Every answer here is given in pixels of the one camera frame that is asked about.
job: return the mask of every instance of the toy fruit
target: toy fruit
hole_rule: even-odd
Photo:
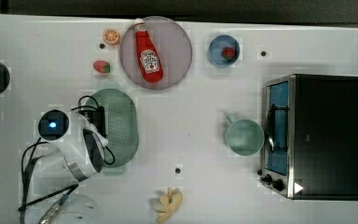
[[[162,223],[167,221],[171,215],[178,210],[183,201],[183,194],[180,191],[173,193],[171,188],[168,188],[167,196],[160,196],[159,201],[161,205],[158,209],[154,208],[157,212],[158,218],[156,219],[157,223]]]
[[[222,51],[222,57],[227,60],[235,59],[235,49],[231,47],[226,47]]]
[[[95,71],[99,73],[110,73],[110,63],[106,61],[97,61],[93,66]]]
[[[120,34],[116,30],[105,30],[103,40],[110,45],[117,45],[120,43]]]

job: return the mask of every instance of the black toaster oven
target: black toaster oven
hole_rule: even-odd
[[[265,187],[294,200],[358,200],[358,77],[273,80],[264,107]]]

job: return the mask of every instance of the white tabletop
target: white tabletop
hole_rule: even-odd
[[[12,78],[0,95],[1,224],[18,221],[21,153],[37,138],[42,113],[70,108],[105,88],[118,88],[136,103],[140,145],[116,175],[98,174],[76,191],[100,205],[104,223],[153,223],[149,199],[167,187],[184,193],[167,223],[358,223],[358,202],[294,202],[272,193],[256,174],[259,153],[240,157],[223,142],[225,114],[261,122],[266,81],[293,73],[358,76],[358,29],[179,22],[191,39],[193,63],[177,86],[150,91],[127,78],[118,47],[98,47],[104,29],[124,35],[131,24],[0,15],[0,61]],[[206,57],[220,34],[241,45],[240,59],[225,69]],[[113,73],[94,76],[95,60],[110,62]]]

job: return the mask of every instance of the red ketchup bottle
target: red ketchup bottle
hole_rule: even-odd
[[[158,82],[164,76],[156,48],[146,30],[145,22],[136,19],[133,23],[136,36],[136,52],[142,76],[147,82]]]

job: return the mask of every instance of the round plate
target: round plate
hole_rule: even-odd
[[[227,60],[222,57],[223,49],[226,47],[233,48],[235,50],[235,58]],[[215,38],[208,49],[208,58],[212,64],[218,67],[228,67],[235,63],[240,56],[240,45],[237,40],[229,35],[220,35]]]
[[[144,18],[147,31],[156,47],[164,71],[157,83],[146,82],[136,56],[135,32],[131,26],[120,45],[120,61],[134,83],[150,90],[162,90],[179,82],[191,65],[193,49],[185,30],[175,21],[164,17]]]

